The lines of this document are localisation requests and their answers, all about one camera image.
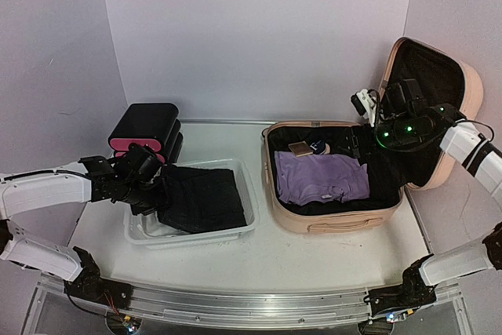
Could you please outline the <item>pink hard-shell suitcase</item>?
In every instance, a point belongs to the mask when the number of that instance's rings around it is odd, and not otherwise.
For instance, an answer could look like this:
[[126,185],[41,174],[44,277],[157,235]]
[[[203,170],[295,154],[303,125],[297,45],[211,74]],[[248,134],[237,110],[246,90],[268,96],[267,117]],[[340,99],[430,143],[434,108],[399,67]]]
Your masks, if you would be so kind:
[[[482,80],[474,68],[410,38],[400,38],[392,48],[384,76],[375,89],[380,102],[386,88],[402,79],[417,80],[430,105],[448,103],[459,111],[459,120],[447,131],[470,125],[481,107]],[[366,119],[363,123],[279,122],[264,134],[271,212],[286,230],[301,234],[344,233],[376,227],[388,220],[400,205],[404,188],[426,190],[447,180],[455,162],[440,147],[445,134],[419,151],[389,151],[377,143],[374,127]],[[279,200],[275,152],[291,152],[288,148],[291,143],[305,141],[310,145],[318,140],[330,146],[330,155],[346,155],[367,165],[370,187],[367,199],[310,202],[305,206]]]

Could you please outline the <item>black pink drawer organizer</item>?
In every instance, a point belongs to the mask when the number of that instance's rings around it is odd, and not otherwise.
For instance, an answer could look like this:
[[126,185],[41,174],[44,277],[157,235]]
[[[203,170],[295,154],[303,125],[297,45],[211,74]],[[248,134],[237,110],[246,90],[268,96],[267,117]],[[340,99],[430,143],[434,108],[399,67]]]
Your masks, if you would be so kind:
[[183,144],[179,109],[171,103],[131,104],[108,137],[114,157],[123,156],[130,144],[149,147],[165,163],[175,163]]

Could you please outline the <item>black garment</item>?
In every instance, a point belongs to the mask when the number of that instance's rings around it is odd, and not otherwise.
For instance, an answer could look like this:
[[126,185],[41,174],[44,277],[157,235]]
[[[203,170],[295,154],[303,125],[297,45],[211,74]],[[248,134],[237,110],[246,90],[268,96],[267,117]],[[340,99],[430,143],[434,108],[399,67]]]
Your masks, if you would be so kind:
[[246,218],[230,169],[166,166],[169,204],[157,211],[161,224],[189,234],[240,228]]

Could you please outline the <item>purple garment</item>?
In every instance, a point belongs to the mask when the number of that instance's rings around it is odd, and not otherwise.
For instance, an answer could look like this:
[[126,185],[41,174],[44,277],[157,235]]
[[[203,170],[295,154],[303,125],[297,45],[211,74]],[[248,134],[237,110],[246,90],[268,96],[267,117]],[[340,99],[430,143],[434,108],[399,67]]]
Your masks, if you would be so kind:
[[307,155],[275,152],[276,190],[282,202],[341,203],[370,196],[367,165],[346,155]]

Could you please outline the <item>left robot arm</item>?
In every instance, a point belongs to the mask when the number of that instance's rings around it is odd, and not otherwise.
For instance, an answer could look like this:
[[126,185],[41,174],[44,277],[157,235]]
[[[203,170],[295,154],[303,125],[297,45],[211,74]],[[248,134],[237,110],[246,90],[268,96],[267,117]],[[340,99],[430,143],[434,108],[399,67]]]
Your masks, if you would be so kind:
[[64,166],[1,176],[1,259],[73,282],[85,299],[97,301],[105,284],[90,253],[61,242],[77,208],[120,202],[134,214],[167,203],[162,160],[132,144],[121,157],[95,155]]

